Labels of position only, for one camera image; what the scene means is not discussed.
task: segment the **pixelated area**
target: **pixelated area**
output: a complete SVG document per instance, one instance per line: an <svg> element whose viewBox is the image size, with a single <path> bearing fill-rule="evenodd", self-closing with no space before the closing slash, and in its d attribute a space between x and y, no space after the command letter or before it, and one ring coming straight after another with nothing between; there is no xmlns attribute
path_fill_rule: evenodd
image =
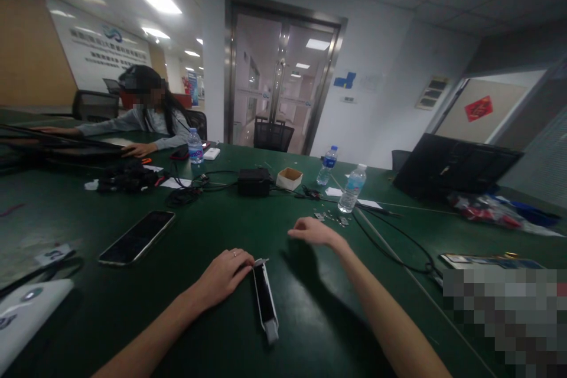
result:
<svg viewBox="0 0 567 378"><path fill-rule="evenodd" d="M516 377L567 376L567 271L447 270L443 296Z"/></svg>

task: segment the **door frame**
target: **door frame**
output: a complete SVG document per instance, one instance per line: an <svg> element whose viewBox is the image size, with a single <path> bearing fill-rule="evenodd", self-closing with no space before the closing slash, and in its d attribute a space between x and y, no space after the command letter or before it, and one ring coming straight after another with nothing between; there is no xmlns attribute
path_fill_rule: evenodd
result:
<svg viewBox="0 0 567 378"><path fill-rule="evenodd" d="M334 29L333 40L329 46L326 64L321 75L322 84L319 84L319 88L315 93L316 107L311 113L311 122L308 125L303 150L301 152L304 155L310 154L313 141L315 140L315 133L317 132L319 121L321 120L322 110L331 86L331 76L335 70L337 57L343 44L348 19L271 0L224 0L224 6L224 143L228 144L233 143L234 91L236 89L237 13L235 9L247 9L253 11L254 15L261 17L272 16L272 18L278 17L279 19L287 19L292 25L313 28L315 30L320 30L322 25ZM279 96L272 96L271 99L273 108L275 109L278 107L278 98Z"/></svg>

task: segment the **white power bank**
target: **white power bank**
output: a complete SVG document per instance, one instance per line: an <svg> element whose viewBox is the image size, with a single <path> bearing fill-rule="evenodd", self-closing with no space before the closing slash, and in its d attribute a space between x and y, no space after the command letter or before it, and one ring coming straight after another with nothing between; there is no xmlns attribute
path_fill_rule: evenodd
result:
<svg viewBox="0 0 567 378"><path fill-rule="evenodd" d="M23 285L0 304L0 376L73 288L71 279Z"/></svg>
<svg viewBox="0 0 567 378"><path fill-rule="evenodd" d="M207 152L204 153L203 158L208 159L209 161L214 160L220 154L220 149L218 148L210 148Z"/></svg>

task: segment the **woman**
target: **woman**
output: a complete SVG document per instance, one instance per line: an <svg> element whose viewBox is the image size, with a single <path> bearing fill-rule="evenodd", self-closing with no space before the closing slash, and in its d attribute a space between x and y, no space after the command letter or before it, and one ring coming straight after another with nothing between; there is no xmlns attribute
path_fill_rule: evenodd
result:
<svg viewBox="0 0 567 378"><path fill-rule="evenodd" d="M126 93L137 96L141 107L137 105L118 118L100 123L81 124L75 128L36 127L34 130L63 136L93 136L131 130L170 135L150 144L125 146L122 148L125 151L123 157L143 158L152 152L187 143L189 123L183 113L184 108L155 70L145 65L134 65L118 77L118 82Z"/></svg>

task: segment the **person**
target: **person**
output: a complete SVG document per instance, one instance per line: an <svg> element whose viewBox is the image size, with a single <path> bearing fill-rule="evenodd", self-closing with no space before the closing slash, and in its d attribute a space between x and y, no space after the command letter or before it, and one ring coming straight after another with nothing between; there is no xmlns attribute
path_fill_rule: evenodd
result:
<svg viewBox="0 0 567 378"><path fill-rule="evenodd" d="M416 324L370 273L344 238L312 217L297 220L288 234L309 244L326 245L335 252L354 286L372 332L397 376L451 377ZM222 252L194 285L178 296L94 377L150 376L185 329L206 309L232 294L253 264L254 258L244 250Z"/></svg>
<svg viewBox="0 0 567 378"><path fill-rule="evenodd" d="M143 158L161 149L175 148L187 143L189 123L183 105L171 94L164 79L145 65L131 66L118 77L126 93L135 94L142 107L135 107L124 115L108 121L81 124L75 128L35 127L44 133L63 136L93 136L101 133L143 130L169 134L149 144L124 146L123 157Z"/></svg>

